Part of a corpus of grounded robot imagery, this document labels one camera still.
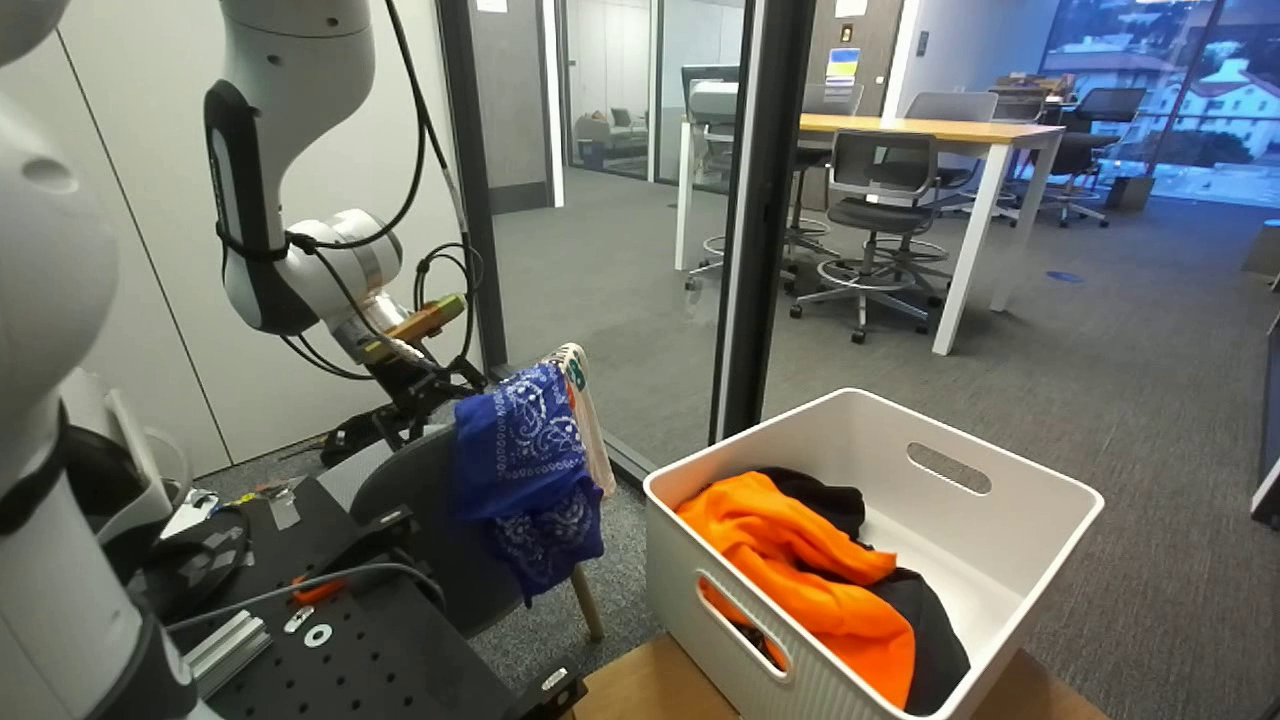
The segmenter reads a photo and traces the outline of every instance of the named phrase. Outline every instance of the cardboard box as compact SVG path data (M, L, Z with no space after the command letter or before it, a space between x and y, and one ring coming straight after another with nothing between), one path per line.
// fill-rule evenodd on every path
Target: cardboard box
M650 638L588 674L578 720L733 720L733 702L671 636ZM1103 713L1016 650L975 720L1102 720Z

